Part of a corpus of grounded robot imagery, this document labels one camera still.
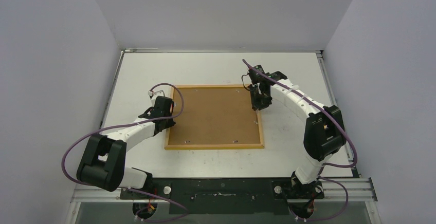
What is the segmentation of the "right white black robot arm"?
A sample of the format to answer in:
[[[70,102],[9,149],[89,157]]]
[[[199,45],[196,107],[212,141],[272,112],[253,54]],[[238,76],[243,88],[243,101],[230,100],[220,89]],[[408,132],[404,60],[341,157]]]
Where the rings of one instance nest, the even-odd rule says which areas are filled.
[[[325,163],[346,143],[342,114],[336,106],[326,106],[305,94],[280,71],[266,73],[261,65],[250,66],[251,106],[255,111],[266,109],[273,100],[282,103],[305,124],[304,158],[293,175],[290,190],[298,198],[311,191]]]

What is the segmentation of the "yellow wooden photo frame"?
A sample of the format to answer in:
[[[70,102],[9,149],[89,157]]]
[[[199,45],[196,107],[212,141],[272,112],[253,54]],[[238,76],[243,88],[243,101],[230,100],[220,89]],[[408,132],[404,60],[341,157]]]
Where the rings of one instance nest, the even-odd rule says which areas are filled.
[[[262,118],[242,84],[178,85],[171,89],[175,125],[166,150],[246,150],[265,147]]]

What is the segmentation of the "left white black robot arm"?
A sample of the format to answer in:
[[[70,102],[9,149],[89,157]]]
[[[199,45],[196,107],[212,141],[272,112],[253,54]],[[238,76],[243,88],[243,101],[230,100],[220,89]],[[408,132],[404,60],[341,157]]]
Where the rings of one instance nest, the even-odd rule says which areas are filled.
[[[147,179],[152,177],[152,174],[127,167],[126,155],[143,140],[175,125],[172,118],[173,106],[171,98],[154,97],[152,106],[139,115],[132,126],[106,135],[92,134],[79,163],[76,178],[109,192],[117,188],[133,188],[138,197],[150,197],[153,193],[153,184]]]

